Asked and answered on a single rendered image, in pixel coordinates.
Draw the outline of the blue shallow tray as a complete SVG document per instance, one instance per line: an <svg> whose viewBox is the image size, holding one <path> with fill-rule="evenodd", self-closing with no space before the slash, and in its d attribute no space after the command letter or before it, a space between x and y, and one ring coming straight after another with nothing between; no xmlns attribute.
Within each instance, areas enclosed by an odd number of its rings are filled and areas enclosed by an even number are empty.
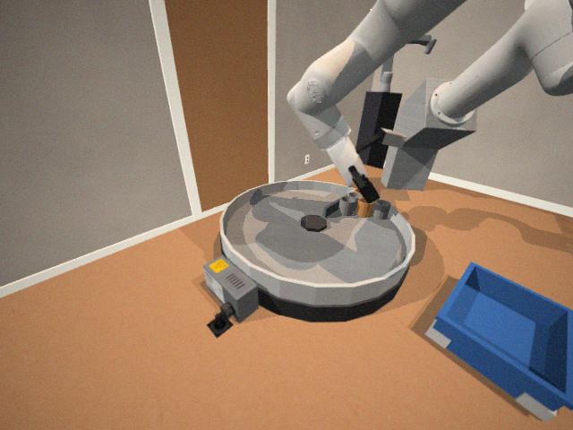
<svg viewBox="0 0 573 430"><path fill-rule="evenodd" d="M573 410L573 310L470 262L435 319L426 336L543 422Z"/></svg>

